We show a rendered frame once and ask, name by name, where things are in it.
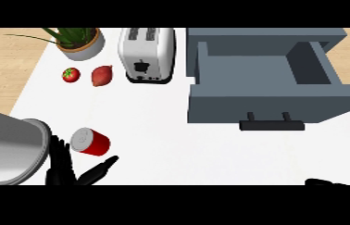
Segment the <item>red can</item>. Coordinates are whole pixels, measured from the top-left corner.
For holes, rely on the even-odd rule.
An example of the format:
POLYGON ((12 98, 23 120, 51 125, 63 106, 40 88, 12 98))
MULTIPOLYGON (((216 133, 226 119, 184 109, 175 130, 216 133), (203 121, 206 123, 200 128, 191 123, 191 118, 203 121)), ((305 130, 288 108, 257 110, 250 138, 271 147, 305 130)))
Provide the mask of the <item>red can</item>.
POLYGON ((111 146, 110 138, 91 128, 80 128, 70 141, 71 148, 76 152, 92 156, 102 156, 111 146))

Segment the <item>potted green plant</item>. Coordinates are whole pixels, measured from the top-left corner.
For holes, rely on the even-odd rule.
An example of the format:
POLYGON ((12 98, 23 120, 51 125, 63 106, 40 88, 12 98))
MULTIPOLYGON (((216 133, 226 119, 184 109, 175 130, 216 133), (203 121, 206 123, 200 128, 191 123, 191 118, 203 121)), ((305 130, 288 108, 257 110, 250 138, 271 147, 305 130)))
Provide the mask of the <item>potted green plant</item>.
POLYGON ((57 31, 45 28, 45 31, 52 36, 54 41, 29 35, 27 38, 54 43, 74 61, 89 60, 104 49, 105 38, 99 28, 60 28, 57 31))

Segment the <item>red tomato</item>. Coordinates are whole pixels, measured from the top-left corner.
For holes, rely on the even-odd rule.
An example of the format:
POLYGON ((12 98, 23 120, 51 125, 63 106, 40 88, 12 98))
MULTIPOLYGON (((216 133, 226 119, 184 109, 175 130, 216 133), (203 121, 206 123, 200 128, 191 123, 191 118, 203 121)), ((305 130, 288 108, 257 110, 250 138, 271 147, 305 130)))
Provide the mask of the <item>red tomato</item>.
POLYGON ((82 77, 82 73, 76 68, 68 68, 64 72, 63 77, 66 82, 76 82, 82 77))

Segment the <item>white toaster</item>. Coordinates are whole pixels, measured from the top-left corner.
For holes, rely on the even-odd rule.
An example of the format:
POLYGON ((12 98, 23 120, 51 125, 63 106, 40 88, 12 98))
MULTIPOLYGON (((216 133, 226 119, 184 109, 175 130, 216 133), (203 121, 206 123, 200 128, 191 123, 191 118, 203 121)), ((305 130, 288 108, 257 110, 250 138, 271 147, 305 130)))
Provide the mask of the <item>white toaster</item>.
POLYGON ((176 30, 123 28, 119 53, 130 82, 166 84, 176 66, 176 30))

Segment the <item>grey cabinet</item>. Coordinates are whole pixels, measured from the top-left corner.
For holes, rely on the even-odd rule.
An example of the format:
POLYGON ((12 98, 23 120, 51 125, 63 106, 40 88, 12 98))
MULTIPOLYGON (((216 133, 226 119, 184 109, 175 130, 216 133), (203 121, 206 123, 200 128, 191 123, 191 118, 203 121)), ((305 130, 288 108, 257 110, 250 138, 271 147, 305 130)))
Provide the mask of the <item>grey cabinet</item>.
POLYGON ((286 56, 299 42, 317 42, 328 52, 346 36, 343 28, 188 28, 187 76, 194 76, 200 43, 212 56, 286 56))

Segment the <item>grey drawer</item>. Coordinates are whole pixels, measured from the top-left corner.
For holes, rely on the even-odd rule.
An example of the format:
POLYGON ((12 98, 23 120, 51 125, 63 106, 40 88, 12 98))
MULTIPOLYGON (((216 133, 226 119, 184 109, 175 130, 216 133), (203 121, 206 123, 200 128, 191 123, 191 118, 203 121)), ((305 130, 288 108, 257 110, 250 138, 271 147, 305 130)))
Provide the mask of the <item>grey drawer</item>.
POLYGON ((188 121, 259 120, 320 123, 350 112, 350 85, 342 83, 317 42, 294 45, 286 56, 212 56, 197 47, 188 121))

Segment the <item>reddish brown sweet potato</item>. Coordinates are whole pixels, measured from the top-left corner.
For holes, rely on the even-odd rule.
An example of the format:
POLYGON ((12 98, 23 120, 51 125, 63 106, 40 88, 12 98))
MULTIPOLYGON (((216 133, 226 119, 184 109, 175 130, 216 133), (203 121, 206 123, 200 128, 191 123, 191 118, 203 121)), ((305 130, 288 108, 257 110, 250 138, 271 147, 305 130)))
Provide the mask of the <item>reddish brown sweet potato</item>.
POLYGON ((113 81, 113 67, 101 66, 92 72, 92 83, 97 87, 107 85, 113 81))

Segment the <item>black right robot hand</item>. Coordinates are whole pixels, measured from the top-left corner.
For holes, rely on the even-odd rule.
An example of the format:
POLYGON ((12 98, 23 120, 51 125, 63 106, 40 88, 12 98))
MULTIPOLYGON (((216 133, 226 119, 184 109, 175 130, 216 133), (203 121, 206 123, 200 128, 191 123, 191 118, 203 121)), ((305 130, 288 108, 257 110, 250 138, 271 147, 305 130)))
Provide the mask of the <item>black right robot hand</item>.
POLYGON ((348 184, 311 178, 311 179, 306 179, 305 185, 339 185, 339 186, 342 185, 342 186, 346 186, 348 184))

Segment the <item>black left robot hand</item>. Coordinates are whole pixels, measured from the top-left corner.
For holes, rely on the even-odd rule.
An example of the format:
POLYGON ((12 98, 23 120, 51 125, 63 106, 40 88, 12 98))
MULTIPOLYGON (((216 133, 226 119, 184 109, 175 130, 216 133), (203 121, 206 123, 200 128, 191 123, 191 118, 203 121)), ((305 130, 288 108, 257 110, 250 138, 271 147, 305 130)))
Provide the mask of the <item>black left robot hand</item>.
POLYGON ((111 156, 80 177, 76 177, 73 159, 70 154, 70 143, 51 136, 49 143, 51 168, 46 171, 46 185, 94 185, 107 175, 108 170, 117 163, 120 157, 111 156))

